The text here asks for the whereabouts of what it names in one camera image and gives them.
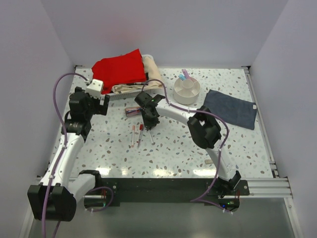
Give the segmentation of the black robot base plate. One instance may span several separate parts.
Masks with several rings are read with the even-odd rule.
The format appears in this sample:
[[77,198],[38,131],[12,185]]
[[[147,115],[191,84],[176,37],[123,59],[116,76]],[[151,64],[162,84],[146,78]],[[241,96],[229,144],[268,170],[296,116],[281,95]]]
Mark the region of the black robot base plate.
[[[201,196],[211,184],[208,178],[103,178],[100,189],[86,192],[84,205],[88,207],[119,206],[121,203],[189,203]],[[234,189],[216,182],[202,198],[224,208],[239,207],[239,198],[250,195],[246,180]]]

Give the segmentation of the blue white eraser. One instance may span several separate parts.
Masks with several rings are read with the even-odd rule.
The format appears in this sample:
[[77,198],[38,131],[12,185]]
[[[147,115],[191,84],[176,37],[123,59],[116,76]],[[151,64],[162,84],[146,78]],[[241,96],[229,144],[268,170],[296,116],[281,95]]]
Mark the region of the blue white eraser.
[[179,78],[180,78],[182,81],[186,80],[186,78],[185,78],[185,76],[184,76],[183,74],[180,74],[180,75],[179,75]]

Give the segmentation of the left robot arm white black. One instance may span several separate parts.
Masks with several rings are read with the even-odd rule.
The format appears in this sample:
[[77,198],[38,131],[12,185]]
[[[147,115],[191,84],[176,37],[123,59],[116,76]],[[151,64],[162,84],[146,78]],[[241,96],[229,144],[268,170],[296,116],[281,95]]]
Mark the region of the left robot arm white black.
[[100,83],[76,87],[69,97],[69,111],[65,114],[61,138],[47,172],[38,185],[31,185],[27,196],[37,220],[69,222],[73,219],[77,204],[90,192],[98,194],[103,188],[98,171],[82,171],[70,181],[78,153],[91,130],[93,115],[107,114],[109,96],[102,95]]

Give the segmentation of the grey cap white marker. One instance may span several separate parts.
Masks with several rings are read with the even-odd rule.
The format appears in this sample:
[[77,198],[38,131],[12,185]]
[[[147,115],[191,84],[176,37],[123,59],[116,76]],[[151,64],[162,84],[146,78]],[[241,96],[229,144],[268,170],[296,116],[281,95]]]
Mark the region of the grey cap white marker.
[[151,144],[154,145],[155,142],[154,142],[154,139],[153,139],[153,136],[152,136],[152,133],[151,133],[150,130],[148,131],[148,134],[149,134],[149,137],[150,137],[150,140],[151,140]]

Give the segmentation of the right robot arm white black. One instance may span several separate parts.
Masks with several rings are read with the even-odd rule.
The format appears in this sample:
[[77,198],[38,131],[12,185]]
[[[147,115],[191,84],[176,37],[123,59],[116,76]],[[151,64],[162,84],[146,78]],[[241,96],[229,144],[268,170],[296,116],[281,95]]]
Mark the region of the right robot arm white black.
[[183,108],[178,104],[171,103],[163,95],[152,97],[144,91],[136,96],[135,102],[141,108],[146,130],[151,130],[159,124],[160,116],[181,122],[188,127],[194,144],[201,149],[205,149],[216,165],[214,179],[206,192],[195,198],[195,201],[202,199],[211,191],[217,192],[221,198],[236,193],[241,175],[225,151],[224,146],[229,136],[229,128],[225,125],[226,136],[222,139],[221,127],[218,123],[220,118],[218,116],[213,115],[205,106],[197,110]]

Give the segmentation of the red cap white marker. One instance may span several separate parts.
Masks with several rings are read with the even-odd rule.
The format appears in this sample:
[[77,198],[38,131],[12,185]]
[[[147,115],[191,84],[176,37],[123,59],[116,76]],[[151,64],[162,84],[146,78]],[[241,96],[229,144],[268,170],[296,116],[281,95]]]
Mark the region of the red cap white marker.
[[138,147],[138,148],[140,147],[140,143],[141,143],[142,136],[143,136],[143,131],[144,131],[144,125],[143,125],[143,124],[140,124],[140,127],[139,127],[139,137],[138,137],[138,141],[137,141],[137,147]]

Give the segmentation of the pink purple correction tape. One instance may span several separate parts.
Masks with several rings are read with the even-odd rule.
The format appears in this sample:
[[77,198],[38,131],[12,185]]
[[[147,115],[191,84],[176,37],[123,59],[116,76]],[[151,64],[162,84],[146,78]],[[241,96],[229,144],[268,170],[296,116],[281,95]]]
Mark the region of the pink purple correction tape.
[[191,77],[190,77],[190,75],[188,74],[188,72],[187,72],[186,69],[182,69],[182,73],[183,73],[183,75],[184,75],[184,77],[185,77],[186,79],[191,79]]

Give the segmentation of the peach cap white marker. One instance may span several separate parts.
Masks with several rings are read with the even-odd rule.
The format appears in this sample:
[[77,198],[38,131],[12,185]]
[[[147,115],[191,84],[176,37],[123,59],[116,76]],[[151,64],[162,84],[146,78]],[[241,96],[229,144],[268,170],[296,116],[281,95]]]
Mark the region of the peach cap white marker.
[[131,147],[134,147],[135,125],[132,125]]

